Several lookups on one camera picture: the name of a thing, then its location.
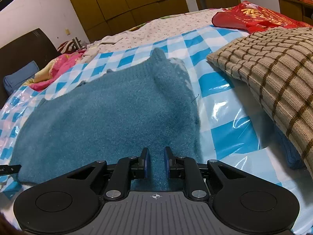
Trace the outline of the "teal knitted sweater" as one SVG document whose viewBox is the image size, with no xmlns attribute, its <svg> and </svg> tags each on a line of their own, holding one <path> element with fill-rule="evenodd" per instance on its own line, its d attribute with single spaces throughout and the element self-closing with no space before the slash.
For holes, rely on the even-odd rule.
<svg viewBox="0 0 313 235">
<path fill-rule="evenodd" d="M 202 161 L 200 118 L 187 69 L 157 48 L 140 64 L 108 70 L 69 93 L 42 99 L 21 127 L 10 163 L 21 166 L 19 182 L 39 184 L 148 148 L 148 181 L 135 182 L 134 188 L 178 189 L 179 181 L 167 181 L 166 147 Z"/>
</svg>

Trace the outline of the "blue checkered plastic sheet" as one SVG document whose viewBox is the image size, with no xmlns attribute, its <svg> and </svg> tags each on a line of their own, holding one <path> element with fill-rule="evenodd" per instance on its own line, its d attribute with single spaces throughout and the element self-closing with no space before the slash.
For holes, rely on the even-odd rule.
<svg viewBox="0 0 313 235">
<path fill-rule="evenodd" d="M 52 100 L 107 71 L 119 71 L 146 61 L 161 49 L 168 59 L 182 60 L 187 69 L 200 118 L 202 161 L 218 159 L 293 192 L 300 213 L 296 234 L 312 232 L 312 178 L 306 168 L 288 167 L 274 133 L 274 124 L 245 83 L 229 78 L 206 60 L 208 54 L 245 36 L 238 30 L 211 25 L 147 45 L 97 54 L 89 63 L 70 68 L 42 92 L 20 87 L 1 109 L 1 164 L 11 165 L 17 135 L 42 99 Z M 10 221 L 12 204 L 25 184 L 16 175 L 1 177 L 1 210 Z"/>
</svg>

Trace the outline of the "blue pillow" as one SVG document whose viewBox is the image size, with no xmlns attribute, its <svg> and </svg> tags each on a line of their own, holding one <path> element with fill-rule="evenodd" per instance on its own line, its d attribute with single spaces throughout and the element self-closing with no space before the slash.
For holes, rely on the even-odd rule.
<svg viewBox="0 0 313 235">
<path fill-rule="evenodd" d="M 7 75 L 3 78 L 3 84 L 5 91 L 10 96 L 15 90 L 17 90 L 25 81 L 34 78 L 34 75 L 39 72 L 39 67 L 35 61 L 31 61 L 23 68 Z"/>
</svg>

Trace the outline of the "pink floral quilt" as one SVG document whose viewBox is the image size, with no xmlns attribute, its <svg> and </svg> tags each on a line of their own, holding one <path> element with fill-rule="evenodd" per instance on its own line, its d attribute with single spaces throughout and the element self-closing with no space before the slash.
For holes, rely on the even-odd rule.
<svg viewBox="0 0 313 235">
<path fill-rule="evenodd" d="M 26 80 L 22 86 L 29 86 L 32 90 L 40 92 L 50 86 L 62 74 L 81 61 L 85 50 L 72 54 L 61 54 L 51 60 L 43 69 L 36 72 L 33 78 Z"/>
</svg>

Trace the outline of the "blue folded cloth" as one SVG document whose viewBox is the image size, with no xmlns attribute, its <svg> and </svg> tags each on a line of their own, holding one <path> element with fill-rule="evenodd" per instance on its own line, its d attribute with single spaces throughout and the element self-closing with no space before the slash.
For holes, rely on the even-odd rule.
<svg viewBox="0 0 313 235">
<path fill-rule="evenodd" d="M 274 133 L 277 141 L 279 142 L 280 149 L 284 154 L 288 167 L 292 170 L 304 168 L 305 164 L 301 159 L 300 154 L 297 152 L 297 149 L 276 125 L 274 126 Z"/>
</svg>

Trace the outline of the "dark wooden headboard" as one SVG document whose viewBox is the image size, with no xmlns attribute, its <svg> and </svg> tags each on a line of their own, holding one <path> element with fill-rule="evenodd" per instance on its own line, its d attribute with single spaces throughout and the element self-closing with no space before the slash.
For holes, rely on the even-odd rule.
<svg viewBox="0 0 313 235">
<path fill-rule="evenodd" d="M 35 61 L 41 70 L 59 55 L 60 52 L 40 28 L 3 46 L 1 48 L 1 107 L 9 98 L 3 83 L 5 76 L 18 71 L 31 61 Z"/>
</svg>

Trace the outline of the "red white striped cloth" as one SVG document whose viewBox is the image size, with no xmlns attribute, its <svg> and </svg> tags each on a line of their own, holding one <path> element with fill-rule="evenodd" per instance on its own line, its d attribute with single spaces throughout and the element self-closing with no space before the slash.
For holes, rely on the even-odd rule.
<svg viewBox="0 0 313 235">
<path fill-rule="evenodd" d="M 60 54 L 72 54 L 77 51 L 77 47 L 73 40 L 65 41 L 64 43 L 60 44 L 57 51 Z"/>
</svg>

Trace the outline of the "beige striped knitted sweater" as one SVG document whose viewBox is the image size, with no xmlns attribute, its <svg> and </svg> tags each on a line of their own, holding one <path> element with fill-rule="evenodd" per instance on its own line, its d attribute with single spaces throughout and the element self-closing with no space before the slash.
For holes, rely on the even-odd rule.
<svg viewBox="0 0 313 235">
<path fill-rule="evenodd" d="M 270 28 L 207 55 L 209 64 L 246 83 L 312 171 L 312 28 Z"/>
</svg>

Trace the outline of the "white floral bed sheet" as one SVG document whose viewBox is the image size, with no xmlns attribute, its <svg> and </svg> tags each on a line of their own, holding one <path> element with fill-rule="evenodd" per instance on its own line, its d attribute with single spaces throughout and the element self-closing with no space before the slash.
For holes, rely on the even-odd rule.
<svg viewBox="0 0 313 235">
<path fill-rule="evenodd" d="M 222 9 L 205 9 L 164 16 L 113 36 L 105 36 L 87 45 L 79 62 L 89 63 L 97 54 L 131 49 L 205 27 L 211 24 L 212 17 L 221 11 Z"/>
</svg>

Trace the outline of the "brown wooden wardrobe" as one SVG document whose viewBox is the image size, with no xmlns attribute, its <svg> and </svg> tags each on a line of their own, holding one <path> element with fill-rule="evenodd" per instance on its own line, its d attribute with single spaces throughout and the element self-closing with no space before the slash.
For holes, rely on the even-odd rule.
<svg viewBox="0 0 313 235">
<path fill-rule="evenodd" d="M 186 0 L 70 0 L 89 41 L 188 12 Z"/>
</svg>

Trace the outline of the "red plastic bag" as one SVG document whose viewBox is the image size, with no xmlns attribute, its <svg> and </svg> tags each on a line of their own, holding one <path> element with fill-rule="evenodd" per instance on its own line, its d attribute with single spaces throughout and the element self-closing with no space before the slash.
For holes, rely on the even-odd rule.
<svg viewBox="0 0 313 235">
<path fill-rule="evenodd" d="M 286 29 L 311 27 L 302 20 L 294 20 L 249 1 L 217 12 L 212 17 L 212 24 L 215 27 L 245 30 L 249 33 L 262 32 L 275 27 Z"/>
</svg>

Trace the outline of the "dark wooden side table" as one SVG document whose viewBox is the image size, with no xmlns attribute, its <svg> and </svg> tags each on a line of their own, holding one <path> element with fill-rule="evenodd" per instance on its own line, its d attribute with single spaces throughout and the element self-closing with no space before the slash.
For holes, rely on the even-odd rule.
<svg viewBox="0 0 313 235">
<path fill-rule="evenodd" d="M 298 0 L 278 0 L 278 2 L 281 14 L 312 25 L 312 4 Z"/>
</svg>

